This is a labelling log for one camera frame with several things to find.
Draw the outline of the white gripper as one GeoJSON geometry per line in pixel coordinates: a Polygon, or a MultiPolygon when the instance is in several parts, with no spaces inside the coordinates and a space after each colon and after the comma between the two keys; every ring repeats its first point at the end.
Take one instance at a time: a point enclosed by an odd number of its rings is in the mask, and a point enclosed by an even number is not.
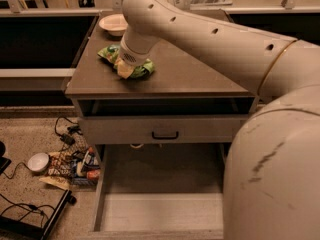
{"type": "Polygon", "coordinates": [[[120,58],[115,63],[117,74],[124,79],[129,78],[134,72],[134,66],[146,61],[156,43],[156,37],[140,34],[128,27],[120,42],[120,58]]]}

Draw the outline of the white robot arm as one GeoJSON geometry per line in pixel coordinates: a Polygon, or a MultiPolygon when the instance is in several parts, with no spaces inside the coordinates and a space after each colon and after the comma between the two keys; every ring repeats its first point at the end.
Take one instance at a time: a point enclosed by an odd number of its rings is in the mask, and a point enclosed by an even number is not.
{"type": "Polygon", "coordinates": [[[120,56],[140,65],[163,39],[265,101],[227,155],[224,240],[320,240],[320,47],[180,1],[123,0],[120,56]]]}

